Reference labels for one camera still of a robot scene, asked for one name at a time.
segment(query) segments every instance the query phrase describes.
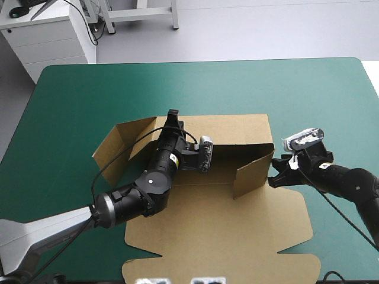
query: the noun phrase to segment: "flattened cardboard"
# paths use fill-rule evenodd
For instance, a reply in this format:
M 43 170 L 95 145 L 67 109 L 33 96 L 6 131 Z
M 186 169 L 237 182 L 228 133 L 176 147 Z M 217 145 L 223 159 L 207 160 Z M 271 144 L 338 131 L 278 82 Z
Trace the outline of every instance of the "flattened cardboard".
M 182 284 L 197 276 L 225 276 L 231 284 L 315 283 L 320 271 L 316 256 L 278 254 L 311 239 L 312 230 L 300 193 L 265 185 L 274 150 L 267 115 L 179 119 L 195 137 L 212 137 L 211 169 L 205 175 L 179 171 L 167 209 L 128 222 L 127 243 L 162 257 L 126 263 L 126 282 L 167 277 Z M 94 159 L 103 167 L 165 121 L 152 117 L 117 124 Z M 106 180 L 115 185 L 134 158 L 150 157 L 158 137 L 159 131 L 127 151 L 104 172 Z
M 138 278 L 224 276 L 229 284 L 314 284 L 319 259 L 278 251 L 311 239 L 303 196 L 268 185 L 232 199 L 231 185 L 176 186 L 169 206 L 127 224 L 131 246 L 161 254 L 123 266 L 126 283 Z

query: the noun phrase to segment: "cable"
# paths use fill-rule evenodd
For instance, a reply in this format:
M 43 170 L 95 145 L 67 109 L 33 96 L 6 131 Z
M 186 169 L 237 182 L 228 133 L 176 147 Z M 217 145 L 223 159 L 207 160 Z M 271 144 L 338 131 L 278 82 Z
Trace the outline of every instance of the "cable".
M 101 39 L 102 35 L 104 34 L 104 31 L 105 31 L 105 26 L 106 26 L 106 23 L 104 22 L 104 25 L 102 25 L 102 31 L 101 31 L 101 34 L 98 38 L 96 38 L 96 40 L 99 40 Z
M 337 275 L 341 279 L 343 284 L 346 283 L 346 280 L 341 276 L 341 274 L 339 274 L 337 271 L 332 271 L 332 270 L 325 273 L 324 278 L 322 279 L 322 283 L 326 284 L 327 278 L 329 277 L 329 275 L 332 275 L 332 274 Z
M 107 164 L 105 164 L 104 167 L 102 167 L 102 169 L 95 175 L 94 179 L 92 180 L 92 186 L 91 186 L 91 193 L 92 193 L 92 199 L 94 200 L 94 206 L 95 206 L 95 209 L 97 208 L 97 204 L 96 204 L 96 198 L 95 198 L 95 184 L 96 184 L 96 181 L 97 179 L 101 176 L 101 174 L 114 162 L 116 161 L 122 154 L 124 154 L 127 150 L 130 150 L 134 145 L 136 145 L 139 141 L 141 141 L 142 139 L 146 138 L 147 136 L 149 136 L 151 133 L 154 133 L 155 131 L 158 131 L 158 130 L 162 130 L 162 129 L 176 129 L 176 130 L 180 130 L 182 133 L 185 133 L 187 134 L 188 136 L 190 136 L 195 144 L 197 144 L 197 140 L 196 138 L 189 132 L 183 130 L 183 129 L 180 129 L 179 127 L 173 127 L 173 126 L 162 126 L 162 127 L 158 127 L 158 128 L 155 128 L 154 130 L 152 131 L 149 131 L 148 133 L 146 133 L 144 136 L 142 136 L 141 138 L 137 139 L 132 145 L 128 146 L 126 149 L 122 150 L 121 152 L 119 152 L 119 154 L 115 155 Z
M 38 271 L 35 272 L 35 274 L 32 275 L 24 284 L 30 284 L 42 271 L 46 269 L 47 266 L 49 266 L 56 258 L 63 253 L 63 251 L 68 248 L 69 245 L 73 243 L 73 241 L 76 240 L 77 237 L 84 231 L 84 229 L 89 225 L 89 223 L 93 220 L 93 216 L 91 216 L 87 221 L 84 222 L 83 226 L 80 227 L 80 229 L 76 232 L 76 234 L 59 250 L 57 251 L 54 256 L 45 262 L 44 265 L 42 265 L 41 268 L 38 269 Z
M 71 6 L 73 6 L 73 7 L 77 10 L 77 12 L 80 14 L 80 16 L 81 16 L 82 19 L 83 19 L 83 22 L 84 22 L 85 27 L 86 27 L 86 29 L 87 29 L 87 34 L 88 34 L 89 40 L 91 41 L 91 43 L 92 43 L 94 46 L 97 46 L 97 45 L 98 45 L 98 41 L 97 41 L 97 40 L 98 40 L 99 38 L 96 38 L 95 35 L 93 34 L 93 32 L 89 29 L 89 27 L 88 27 L 88 25 L 87 25 L 87 21 L 85 20 L 83 14 L 81 13 L 81 10 L 79 10 L 77 6 L 75 6 L 73 3 L 69 2 L 68 0 L 63 0 L 63 1 L 65 1 L 67 4 L 70 4 Z
M 298 171 L 306 178 L 306 180 L 308 180 L 308 182 L 318 191 L 318 193 L 321 194 L 322 197 L 324 197 L 324 199 L 326 200 L 326 202 L 328 202 L 330 204 L 330 206 L 332 206 L 335 209 L 335 211 L 337 211 L 337 213 L 343 219 L 345 219 L 345 221 L 347 223 L 349 223 L 349 225 L 351 227 L 353 227 L 358 233 L 360 233 L 360 235 L 366 241 L 368 241 L 368 243 L 370 245 L 372 245 L 377 251 L 379 251 L 379 247 L 377 247 L 377 245 L 373 241 L 371 241 L 370 238 L 367 237 L 367 235 L 361 231 L 361 229 L 359 229 L 344 213 L 342 213 L 342 211 L 340 209 L 338 209 L 338 207 L 336 205 L 334 205 L 334 203 L 325 195 L 325 193 L 323 193 L 320 189 L 317 188 L 317 186 L 309 179 L 309 177 L 300 168 L 298 169 Z

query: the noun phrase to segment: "open cardboard box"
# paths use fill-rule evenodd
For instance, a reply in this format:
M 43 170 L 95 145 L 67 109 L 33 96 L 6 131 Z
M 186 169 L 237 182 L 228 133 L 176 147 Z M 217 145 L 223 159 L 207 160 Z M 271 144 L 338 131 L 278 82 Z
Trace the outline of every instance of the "open cardboard box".
M 278 254 L 312 238 L 305 201 L 296 191 L 270 188 L 266 177 L 274 152 L 268 116 L 199 115 L 180 117 L 195 137 L 214 142 L 206 174 L 179 171 L 168 207 L 150 218 L 128 222 L 126 242 L 162 257 L 123 266 L 127 283 L 138 278 L 224 276 L 228 283 L 316 283 L 319 259 L 311 254 Z M 166 117 L 117 124 L 93 157 L 103 167 L 139 137 L 164 125 Z M 147 159 L 159 131 L 126 152 L 105 172 L 117 184 L 133 159 Z

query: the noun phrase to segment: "white cabinet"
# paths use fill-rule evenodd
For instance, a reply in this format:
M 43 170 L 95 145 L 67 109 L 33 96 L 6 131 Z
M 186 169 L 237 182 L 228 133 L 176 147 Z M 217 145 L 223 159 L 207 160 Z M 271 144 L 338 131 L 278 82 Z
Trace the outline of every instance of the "white cabinet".
M 81 10 L 78 0 L 71 2 Z M 12 19 L 8 13 L 16 6 L 18 1 L 5 0 L 0 30 L 35 83 L 50 65 L 96 63 L 96 47 L 74 7 L 57 1 L 30 21 L 42 4 L 33 7 L 28 15 Z

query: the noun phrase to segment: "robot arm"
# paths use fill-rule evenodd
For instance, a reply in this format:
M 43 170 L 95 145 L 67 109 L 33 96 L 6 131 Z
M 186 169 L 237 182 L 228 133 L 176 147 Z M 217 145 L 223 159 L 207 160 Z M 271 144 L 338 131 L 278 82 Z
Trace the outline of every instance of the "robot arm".
M 26 224 L 0 220 L 0 284 L 25 283 L 33 275 L 40 255 L 67 241 L 80 230 L 110 228 L 166 206 L 178 170 L 210 168 L 213 143 L 202 136 L 187 142 L 178 111 L 170 109 L 158 146 L 147 169 L 131 184 L 99 194 L 94 205 Z
M 333 154 L 322 142 L 324 133 L 309 128 L 284 140 L 284 150 L 291 154 L 273 159 L 279 174 L 269 177 L 270 186 L 315 185 L 323 193 L 347 199 L 379 246 L 379 180 L 365 169 L 348 169 L 333 163 Z

